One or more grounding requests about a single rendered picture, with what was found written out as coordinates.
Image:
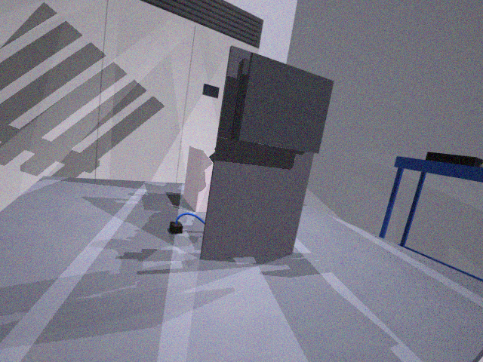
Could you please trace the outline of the small black block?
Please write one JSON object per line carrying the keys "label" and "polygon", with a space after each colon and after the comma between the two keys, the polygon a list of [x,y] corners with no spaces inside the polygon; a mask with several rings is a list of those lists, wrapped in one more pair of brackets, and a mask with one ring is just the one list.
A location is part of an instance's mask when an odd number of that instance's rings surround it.
{"label": "small black block", "polygon": [[180,222],[170,222],[170,230],[173,235],[175,234],[182,234],[183,226],[181,225]]}

